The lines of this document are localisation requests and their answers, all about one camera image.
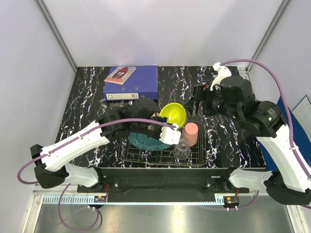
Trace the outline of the yellow-green bowl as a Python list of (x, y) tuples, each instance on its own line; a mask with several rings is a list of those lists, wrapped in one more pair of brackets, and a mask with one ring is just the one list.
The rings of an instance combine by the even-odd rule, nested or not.
[(182, 128), (187, 121), (187, 113), (184, 106), (177, 102), (165, 105), (159, 115), (166, 117), (170, 124), (177, 124), (179, 128)]

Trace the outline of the teal scalloped plate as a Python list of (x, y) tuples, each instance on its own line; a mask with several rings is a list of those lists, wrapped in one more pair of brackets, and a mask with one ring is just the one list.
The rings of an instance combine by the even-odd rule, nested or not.
[(129, 142), (136, 148), (147, 151), (166, 150), (170, 145), (141, 133), (130, 133)]

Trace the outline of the pink plastic cup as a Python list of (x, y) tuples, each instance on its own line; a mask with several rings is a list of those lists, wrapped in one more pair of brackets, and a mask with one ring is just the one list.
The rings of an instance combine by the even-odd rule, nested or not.
[(198, 126), (193, 123), (187, 123), (182, 132), (182, 138), (186, 139), (189, 143), (189, 146), (192, 147), (197, 143), (198, 140)]

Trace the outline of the clear glass cup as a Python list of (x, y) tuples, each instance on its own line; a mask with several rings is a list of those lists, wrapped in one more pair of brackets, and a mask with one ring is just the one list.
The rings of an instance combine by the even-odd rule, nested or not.
[(190, 155), (190, 144), (187, 139), (181, 138), (173, 149), (173, 155), (177, 159), (187, 159)]

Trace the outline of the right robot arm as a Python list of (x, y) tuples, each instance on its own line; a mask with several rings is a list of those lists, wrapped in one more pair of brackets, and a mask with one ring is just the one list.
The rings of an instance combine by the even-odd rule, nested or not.
[(236, 188), (265, 191), (283, 205), (311, 204), (310, 169), (298, 150), (290, 143), (289, 119), (270, 101), (255, 99), (251, 83), (241, 76), (222, 79), (215, 86), (194, 88), (195, 103), (201, 102), (205, 115), (223, 115), (235, 120), (242, 129), (264, 146), (276, 171), (250, 171), (230, 167), (221, 176), (221, 188), (232, 192)]

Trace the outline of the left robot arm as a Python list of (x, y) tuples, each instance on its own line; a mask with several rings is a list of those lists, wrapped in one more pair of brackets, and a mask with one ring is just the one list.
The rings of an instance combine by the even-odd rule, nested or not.
[(102, 191), (104, 175), (97, 168), (75, 166), (71, 160), (96, 147), (127, 138), (131, 133), (141, 133), (162, 143), (169, 142), (168, 132), (174, 127), (158, 115), (159, 111), (153, 100), (136, 100), (118, 109), (106, 109), (100, 118), (58, 143), (32, 146), (36, 182), (44, 189), (70, 183), (94, 192)]

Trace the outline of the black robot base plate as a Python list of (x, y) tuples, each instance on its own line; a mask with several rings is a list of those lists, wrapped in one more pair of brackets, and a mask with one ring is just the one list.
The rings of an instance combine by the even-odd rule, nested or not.
[(102, 194), (117, 204), (173, 204), (215, 201), (214, 194), (244, 194), (222, 177), (228, 168), (101, 168), (104, 185), (95, 189), (78, 186), (79, 193)]

